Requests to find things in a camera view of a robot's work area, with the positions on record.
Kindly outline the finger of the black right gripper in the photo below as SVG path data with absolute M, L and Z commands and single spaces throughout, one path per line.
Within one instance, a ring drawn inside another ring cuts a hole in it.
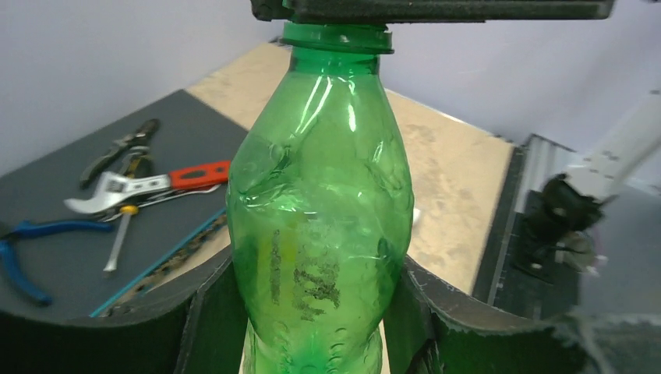
M 613 1 L 252 0 L 260 21 L 313 24 L 483 23 L 490 20 L 606 19 Z

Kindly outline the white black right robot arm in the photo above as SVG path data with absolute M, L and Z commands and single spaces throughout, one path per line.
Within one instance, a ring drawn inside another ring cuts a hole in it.
M 253 1 L 253 16 L 304 24 L 482 23 L 489 20 L 607 19 L 612 1 Z M 591 228 L 633 172 L 660 148 L 660 95 L 649 93 L 624 123 L 550 177 L 525 215 L 513 265 L 541 277 L 561 252 L 591 270 L 593 251 L 562 240 Z

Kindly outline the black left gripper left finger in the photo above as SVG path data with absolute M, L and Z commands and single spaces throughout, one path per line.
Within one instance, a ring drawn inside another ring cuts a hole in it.
M 237 373 L 247 315 L 230 248 L 106 317 L 1 313 L 3 373 Z

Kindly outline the green plastic bottle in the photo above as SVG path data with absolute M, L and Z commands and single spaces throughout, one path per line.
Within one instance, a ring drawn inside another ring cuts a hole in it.
M 226 195 L 245 373 L 379 373 L 412 236 L 405 147 L 380 80 L 384 25 L 286 23 L 288 71 Z

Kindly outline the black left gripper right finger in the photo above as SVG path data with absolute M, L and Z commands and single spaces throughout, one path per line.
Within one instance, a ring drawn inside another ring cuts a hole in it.
M 657 314 L 526 319 L 406 259 L 384 316 L 392 373 L 657 373 Z

